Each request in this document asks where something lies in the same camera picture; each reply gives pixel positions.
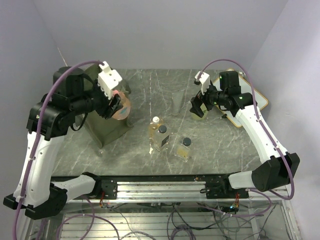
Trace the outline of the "green bottle pink pump cap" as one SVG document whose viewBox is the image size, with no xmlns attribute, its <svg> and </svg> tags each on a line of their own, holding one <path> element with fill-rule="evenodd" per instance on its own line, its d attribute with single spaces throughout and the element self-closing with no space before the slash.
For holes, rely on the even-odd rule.
<svg viewBox="0 0 320 240">
<path fill-rule="evenodd" d="M 204 104 L 202 104 L 200 107 L 192 107 L 190 109 L 190 114 L 192 119 L 196 121 L 204 120 L 207 117 L 208 110 Z"/>
</svg>

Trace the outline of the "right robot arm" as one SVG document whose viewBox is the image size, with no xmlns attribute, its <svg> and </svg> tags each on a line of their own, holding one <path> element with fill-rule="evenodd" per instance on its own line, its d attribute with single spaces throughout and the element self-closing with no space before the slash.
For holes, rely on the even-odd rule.
<svg viewBox="0 0 320 240">
<path fill-rule="evenodd" d="M 238 72 L 220 72 L 219 87 L 216 87 L 209 74 L 199 71 L 195 75 L 194 83 L 200 86 L 200 91 L 190 100 L 190 112 L 202 118 L 202 106 L 205 106 L 207 111 L 214 106 L 226 111 L 245 129 L 261 162 L 254 170 L 230 174 L 228 181 L 220 186 L 221 194 L 231 198 L 238 189 L 255 188 L 266 192 L 293 185 L 300 158 L 296 153 L 288 152 L 277 140 L 264 120 L 254 95 L 242 91 Z"/>
</svg>

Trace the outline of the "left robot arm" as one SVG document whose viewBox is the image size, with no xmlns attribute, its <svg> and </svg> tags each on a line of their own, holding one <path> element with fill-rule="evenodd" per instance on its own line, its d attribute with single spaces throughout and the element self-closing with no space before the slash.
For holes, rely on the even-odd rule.
<svg viewBox="0 0 320 240">
<path fill-rule="evenodd" d="M 64 182 L 52 182 L 55 160 L 76 117 L 96 112 L 111 118 L 121 108 L 115 88 L 120 74 L 107 63 L 99 65 L 97 78 L 80 67 L 62 67 L 53 75 L 53 86 L 29 112 L 28 146 L 19 184 L 3 200 L 13 210 L 25 210 L 33 220 L 56 216 L 66 203 L 82 195 L 91 199 L 102 193 L 99 176 L 84 172 Z"/>
</svg>

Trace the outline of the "orange soap bottle pink cap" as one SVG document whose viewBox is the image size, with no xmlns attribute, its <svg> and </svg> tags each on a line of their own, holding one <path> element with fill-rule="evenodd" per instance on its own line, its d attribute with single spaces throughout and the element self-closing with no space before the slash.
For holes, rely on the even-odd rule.
<svg viewBox="0 0 320 240">
<path fill-rule="evenodd" d="M 112 118 L 120 121 L 126 119 L 129 116 L 131 111 L 131 102 L 124 92 L 114 90 L 113 96 L 115 96 L 116 94 L 118 94 L 120 97 L 120 104 L 122 105 L 122 107 L 113 114 Z"/>
</svg>

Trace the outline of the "amber bottle white cap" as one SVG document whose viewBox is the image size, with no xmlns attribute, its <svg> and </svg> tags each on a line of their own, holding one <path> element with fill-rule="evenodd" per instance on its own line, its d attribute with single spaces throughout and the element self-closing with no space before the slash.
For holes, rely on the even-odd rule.
<svg viewBox="0 0 320 240">
<path fill-rule="evenodd" d="M 152 144 L 154 139 L 154 133 L 157 131 L 159 126 L 164 124 L 164 120 L 158 116 L 154 116 L 148 126 L 149 141 Z"/>
</svg>

